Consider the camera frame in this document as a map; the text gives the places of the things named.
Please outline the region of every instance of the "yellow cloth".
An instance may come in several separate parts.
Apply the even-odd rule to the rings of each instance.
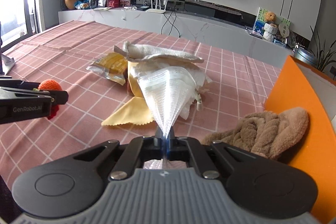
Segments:
[[[132,123],[143,125],[152,122],[153,116],[146,101],[141,97],[133,97],[110,117],[101,123],[102,126],[117,126]]]
[[[137,80],[130,74],[131,68],[136,64],[128,62],[128,81],[134,97],[103,121],[102,126],[117,126],[126,123],[140,126],[154,121]]]

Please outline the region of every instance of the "glass vase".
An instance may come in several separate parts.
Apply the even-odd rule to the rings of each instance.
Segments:
[[[90,0],[90,9],[95,9],[98,7],[98,0]]]

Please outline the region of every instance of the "orange board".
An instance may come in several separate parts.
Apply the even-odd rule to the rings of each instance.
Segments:
[[[336,137],[318,96],[296,63],[302,64],[287,58],[265,109],[280,113],[302,107],[308,111],[308,132],[288,164],[313,177],[319,194],[311,213],[328,223],[336,217]]]

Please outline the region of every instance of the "black cable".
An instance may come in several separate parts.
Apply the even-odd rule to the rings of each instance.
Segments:
[[[179,32],[178,29],[174,26],[175,20],[176,20],[176,18],[177,18],[175,9],[174,9],[174,14],[175,14],[175,19],[174,19],[174,21],[173,21],[173,24],[171,25],[171,29],[170,29],[170,32],[169,32],[168,36],[170,35],[170,33],[171,33],[171,31],[173,30],[173,27],[174,27],[174,28],[176,29],[176,31],[178,32],[178,37],[181,37],[180,32]]]
[[[164,26],[166,25],[166,23],[168,22],[168,20],[169,20],[170,16],[172,15],[172,13],[173,13],[173,12],[170,13],[169,17],[166,17],[166,15],[163,14],[163,15],[165,16],[165,18],[167,18],[167,20],[166,20],[165,24],[163,24],[163,26],[162,26],[162,28],[161,28],[161,34],[163,34],[163,33],[162,33],[163,27],[164,27]]]
[[[176,11],[175,11],[175,6],[174,6],[175,19],[174,19],[173,23],[171,23],[170,20],[169,20],[170,17],[171,17],[171,15],[173,14],[173,12],[170,13],[169,17],[166,17],[166,15],[163,14],[164,17],[165,17],[167,20],[166,20],[165,24],[163,24],[163,26],[162,26],[162,28],[161,28],[161,34],[163,34],[163,33],[162,33],[163,27],[164,27],[164,26],[166,25],[166,23],[169,21],[169,23],[171,24],[171,28],[170,28],[170,32],[169,32],[168,36],[171,34],[171,32],[172,32],[172,30],[173,30],[173,27],[174,27],[174,28],[176,29],[176,31],[178,32],[178,37],[181,37],[181,34],[180,34],[179,30],[174,26],[175,20],[176,20],[176,18],[177,18],[177,16],[176,16]]]

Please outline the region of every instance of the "metal stand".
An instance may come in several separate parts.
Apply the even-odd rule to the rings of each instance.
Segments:
[[[2,39],[1,39],[1,22],[0,22],[0,47],[2,46]],[[14,58],[9,58],[8,56],[2,53],[0,55],[0,75],[7,75],[12,67],[15,65]]]

